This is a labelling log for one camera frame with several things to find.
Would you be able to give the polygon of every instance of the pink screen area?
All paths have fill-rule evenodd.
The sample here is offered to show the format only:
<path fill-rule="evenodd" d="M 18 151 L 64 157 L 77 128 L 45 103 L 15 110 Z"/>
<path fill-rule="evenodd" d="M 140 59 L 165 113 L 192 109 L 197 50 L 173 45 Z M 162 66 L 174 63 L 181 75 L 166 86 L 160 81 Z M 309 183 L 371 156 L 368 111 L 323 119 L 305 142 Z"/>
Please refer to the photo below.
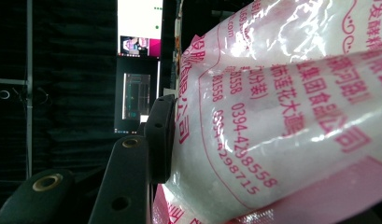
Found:
<path fill-rule="evenodd" d="M 160 39 L 149 40 L 149 56 L 151 57 L 161 56 L 161 40 Z"/>

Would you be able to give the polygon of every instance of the white plastic bag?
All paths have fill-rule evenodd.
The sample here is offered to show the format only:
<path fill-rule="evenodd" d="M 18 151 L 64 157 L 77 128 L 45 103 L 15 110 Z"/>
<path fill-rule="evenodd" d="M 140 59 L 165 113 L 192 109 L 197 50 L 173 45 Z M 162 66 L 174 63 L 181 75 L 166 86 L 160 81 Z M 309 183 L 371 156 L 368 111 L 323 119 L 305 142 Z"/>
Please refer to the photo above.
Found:
<path fill-rule="evenodd" d="M 184 212 L 177 223 L 258 209 L 245 219 L 334 222 L 382 200 L 382 165 L 371 159 L 382 155 L 381 48 L 382 1 L 372 0 L 255 1 L 194 39 L 182 56 L 165 185 L 170 206 Z M 349 52 L 359 53 L 318 60 Z M 375 169 L 380 176 L 368 177 L 379 186 L 364 188 L 360 167 Z M 343 192 L 346 183 L 347 196 L 370 200 L 325 219 L 312 207 L 299 208 L 306 220 L 283 207 L 299 195 L 313 200 L 316 189 L 335 198 L 335 188 L 319 188 Z"/>

